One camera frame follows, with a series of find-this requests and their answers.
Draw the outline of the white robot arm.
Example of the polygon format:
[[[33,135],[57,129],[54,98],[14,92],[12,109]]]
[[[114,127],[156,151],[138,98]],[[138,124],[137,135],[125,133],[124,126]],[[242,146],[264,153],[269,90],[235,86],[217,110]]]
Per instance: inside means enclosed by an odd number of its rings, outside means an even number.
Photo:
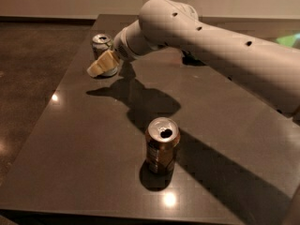
[[[300,119],[300,52],[198,21],[195,9],[170,0],[150,0],[139,19],[120,31],[113,48],[87,72],[96,77],[123,61],[173,47],[201,59],[273,109]]]

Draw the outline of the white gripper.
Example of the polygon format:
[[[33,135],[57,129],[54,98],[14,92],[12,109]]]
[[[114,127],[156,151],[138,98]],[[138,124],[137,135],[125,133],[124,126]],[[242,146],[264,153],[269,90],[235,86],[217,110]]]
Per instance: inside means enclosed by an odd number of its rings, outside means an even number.
[[[88,69],[90,77],[110,77],[117,72],[120,59],[123,61],[134,61],[157,49],[142,32],[138,21],[125,27],[113,39],[114,51],[105,51]]]

